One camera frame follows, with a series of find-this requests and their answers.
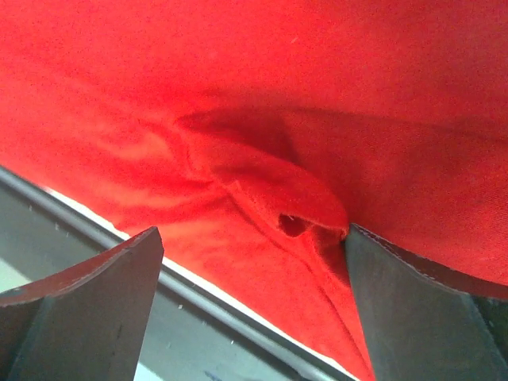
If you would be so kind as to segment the red t shirt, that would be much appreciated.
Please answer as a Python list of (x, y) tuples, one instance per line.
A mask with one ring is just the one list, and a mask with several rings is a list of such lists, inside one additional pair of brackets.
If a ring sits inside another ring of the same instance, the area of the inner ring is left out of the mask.
[(507, 4), (4, 1), (1, 162), (371, 380), (350, 223), (507, 282)]

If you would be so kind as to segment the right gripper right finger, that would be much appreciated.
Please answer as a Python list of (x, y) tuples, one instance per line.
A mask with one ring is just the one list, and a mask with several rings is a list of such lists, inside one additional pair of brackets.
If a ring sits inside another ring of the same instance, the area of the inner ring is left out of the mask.
[(507, 288), (353, 225), (348, 275), (377, 380), (505, 380)]

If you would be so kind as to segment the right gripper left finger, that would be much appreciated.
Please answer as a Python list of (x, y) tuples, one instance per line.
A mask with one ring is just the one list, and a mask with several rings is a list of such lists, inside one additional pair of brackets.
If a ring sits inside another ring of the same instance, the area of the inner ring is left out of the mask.
[(3, 380), (132, 380), (164, 248), (155, 227), (1, 294)]

